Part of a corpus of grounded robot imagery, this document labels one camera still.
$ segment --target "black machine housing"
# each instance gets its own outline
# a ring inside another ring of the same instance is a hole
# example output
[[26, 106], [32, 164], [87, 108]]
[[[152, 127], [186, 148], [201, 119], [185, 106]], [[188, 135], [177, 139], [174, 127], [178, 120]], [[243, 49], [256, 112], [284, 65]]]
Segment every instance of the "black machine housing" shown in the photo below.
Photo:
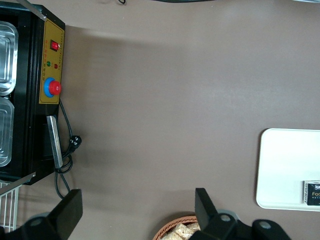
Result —
[[[44, 16], [65, 30], [66, 25], [42, 5]], [[46, 116], [58, 117], [58, 104], [39, 104], [45, 22], [17, 3], [0, 2], [0, 21], [18, 31], [16, 86], [9, 100], [14, 105], [12, 156], [0, 167], [0, 179], [14, 182], [36, 172], [28, 185], [54, 171]]]

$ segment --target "stainless steel tray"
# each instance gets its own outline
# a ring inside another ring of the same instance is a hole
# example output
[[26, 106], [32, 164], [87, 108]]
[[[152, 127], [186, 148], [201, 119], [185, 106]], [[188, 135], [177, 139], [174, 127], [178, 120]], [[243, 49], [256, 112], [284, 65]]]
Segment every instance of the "stainless steel tray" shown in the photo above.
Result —
[[18, 31], [11, 23], [0, 21], [0, 96], [16, 86]]
[[0, 97], [0, 167], [11, 161], [14, 111], [13, 104], [8, 99]]

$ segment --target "label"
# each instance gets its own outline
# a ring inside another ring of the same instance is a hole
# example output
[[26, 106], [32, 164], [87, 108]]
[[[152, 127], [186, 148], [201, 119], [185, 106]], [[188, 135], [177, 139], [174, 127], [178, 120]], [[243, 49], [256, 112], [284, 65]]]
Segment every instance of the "label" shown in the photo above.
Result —
[[47, 78], [61, 83], [64, 43], [65, 31], [48, 19], [44, 23], [39, 104], [59, 104], [59, 95], [46, 96], [44, 84]]
[[320, 181], [304, 181], [304, 202], [320, 207]]

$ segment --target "white cutting board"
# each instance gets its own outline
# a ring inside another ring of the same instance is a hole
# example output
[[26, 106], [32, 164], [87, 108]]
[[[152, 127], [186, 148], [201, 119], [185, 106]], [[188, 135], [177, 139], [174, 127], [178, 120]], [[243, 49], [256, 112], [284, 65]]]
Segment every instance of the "white cutting board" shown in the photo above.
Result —
[[319, 211], [303, 182], [320, 180], [320, 130], [270, 128], [261, 136], [256, 201], [265, 209]]

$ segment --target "metal bolt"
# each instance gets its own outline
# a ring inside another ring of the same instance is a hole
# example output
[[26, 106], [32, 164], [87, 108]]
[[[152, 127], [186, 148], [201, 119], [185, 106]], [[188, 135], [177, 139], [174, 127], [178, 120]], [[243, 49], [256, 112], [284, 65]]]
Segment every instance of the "metal bolt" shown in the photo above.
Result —
[[221, 215], [220, 218], [224, 222], [230, 222], [231, 221], [231, 218], [228, 215], [225, 215], [225, 214]]
[[269, 223], [267, 223], [266, 221], [261, 221], [259, 222], [260, 226], [264, 229], [270, 229], [271, 225]]

